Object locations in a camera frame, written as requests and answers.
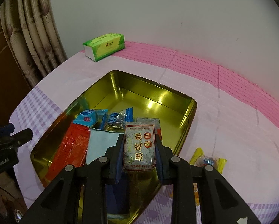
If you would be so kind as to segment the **blue teal box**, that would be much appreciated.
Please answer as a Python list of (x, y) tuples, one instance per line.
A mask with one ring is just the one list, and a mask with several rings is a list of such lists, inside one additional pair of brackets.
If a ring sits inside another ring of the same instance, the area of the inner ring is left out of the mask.
[[(90, 138), (85, 164), (105, 155), (109, 147), (115, 146), (119, 133), (90, 129)], [(105, 186), (107, 201), (107, 217), (127, 218), (130, 209), (130, 177), (122, 171), (118, 184), (111, 182)]]

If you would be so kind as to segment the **small sesame cake packet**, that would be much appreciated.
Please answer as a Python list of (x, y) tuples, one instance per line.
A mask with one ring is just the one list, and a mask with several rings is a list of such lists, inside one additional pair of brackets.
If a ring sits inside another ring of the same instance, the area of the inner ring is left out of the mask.
[(125, 125), (123, 166), (126, 172), (152, 171), (156, 165), (153, 124), (128, 122)]

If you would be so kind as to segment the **maroon gold coffee tin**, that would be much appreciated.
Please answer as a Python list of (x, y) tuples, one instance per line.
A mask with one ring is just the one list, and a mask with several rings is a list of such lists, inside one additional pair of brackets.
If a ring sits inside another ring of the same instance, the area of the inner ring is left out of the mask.
[(133, 74), (113, 70), (92, 86), (57, 117), (31, 152), (31, 162), (42, 186), (61, 141), (75, 117), (85, 109), (107, 109), (110, 113), (133, 108), (133, 118), (158, 118), (163, 146), (179, 155), (197, 109), (196, 101), (172, 88)]

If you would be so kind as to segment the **yellow wrapped candy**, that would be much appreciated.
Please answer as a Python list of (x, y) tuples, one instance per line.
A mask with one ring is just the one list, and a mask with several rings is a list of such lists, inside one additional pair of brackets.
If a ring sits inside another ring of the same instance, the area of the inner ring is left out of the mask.
[(224, 158), (209, 157), (204, 155), (202, 148), (196, 148), (193, 156), (191, 157), (189, 164), (203, 167), (205, 165), (212, 165), (220, 174), (223, 173), (223, 169), (227, 163), (227, 160)]

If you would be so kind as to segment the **blue candy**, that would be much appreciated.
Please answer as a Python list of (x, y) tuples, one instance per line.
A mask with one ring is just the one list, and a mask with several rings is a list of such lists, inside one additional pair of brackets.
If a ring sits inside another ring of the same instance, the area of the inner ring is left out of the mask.
[(107, 116), (106, 130), (123, 130), (127, 122), (133, 122), (133, 108), (127, 108), (120, 112), (114, 112)]

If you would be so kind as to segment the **beige patterned curtain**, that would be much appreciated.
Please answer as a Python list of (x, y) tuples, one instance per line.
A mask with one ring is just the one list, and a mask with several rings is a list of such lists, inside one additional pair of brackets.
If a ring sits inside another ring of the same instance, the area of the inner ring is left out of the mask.
[(2, 30), (28, 85), (35, 87), (65, 62), (50, 0), (4, 0)]

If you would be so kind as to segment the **red snack packet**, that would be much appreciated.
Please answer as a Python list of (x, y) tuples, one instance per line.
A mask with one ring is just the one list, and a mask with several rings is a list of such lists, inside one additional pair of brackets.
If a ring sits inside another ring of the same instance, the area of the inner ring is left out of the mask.
[(86, 159), (89, 138), (89, 127), (71, 123), (44, 179), (46, 181), (52, 181), (69, 164), (75, 167), (83, 166)]

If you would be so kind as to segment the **green tissue pack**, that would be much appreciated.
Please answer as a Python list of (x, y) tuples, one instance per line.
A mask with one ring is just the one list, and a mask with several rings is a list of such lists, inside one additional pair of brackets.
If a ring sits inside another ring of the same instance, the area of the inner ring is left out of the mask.
[(83, 43), (85, 55), (97, 62), (125, 48), (125, 37), (120, 33), (108, 33)]

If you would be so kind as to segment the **pink purple checked tablecloth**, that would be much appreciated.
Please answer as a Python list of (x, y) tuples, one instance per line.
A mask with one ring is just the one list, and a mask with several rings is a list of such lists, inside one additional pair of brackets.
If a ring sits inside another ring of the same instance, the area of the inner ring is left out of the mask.
[(39, 138), (84, 90), (112, 70), (132, 73), (197, 102), (181, 150), (191, 159), (196, 148), (227, 160), (223, 176), (262, 223), (279, 213), (279, 102), (256, 84), (223, 66), (176, 50), (126, 42), (98, 62), (79, 52), (46, 76), (10, 117), (15, 131), (31, 128), (33, 139), (19, 149), (15, 175), (30, 206), (43, 191), (30, 154)]

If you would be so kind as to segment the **small blue snack packet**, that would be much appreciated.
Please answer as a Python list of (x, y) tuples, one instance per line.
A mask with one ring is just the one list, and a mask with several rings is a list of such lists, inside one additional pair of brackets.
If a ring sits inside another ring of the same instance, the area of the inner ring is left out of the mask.
[(76, 119), (73, 120), (74, 124), (79, 124), (87, 127), (93, 127), (103, 130), (107, 120), (108, 109), (84, 110)]

